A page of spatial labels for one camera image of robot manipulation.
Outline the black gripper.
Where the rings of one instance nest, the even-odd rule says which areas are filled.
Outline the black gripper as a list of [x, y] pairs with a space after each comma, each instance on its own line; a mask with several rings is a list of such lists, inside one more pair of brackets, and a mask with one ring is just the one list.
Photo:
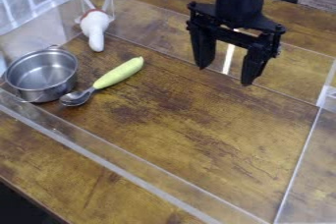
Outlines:
[[213, 61], [216, 42], [232, 43], [246, 50], [240, 82], [253, 84], [268, 61], [278, 55], [286, 29], [262, 15], [264, 0], [214, 0], [190, 2], [186, 21], [196, 65], [204, 69]]

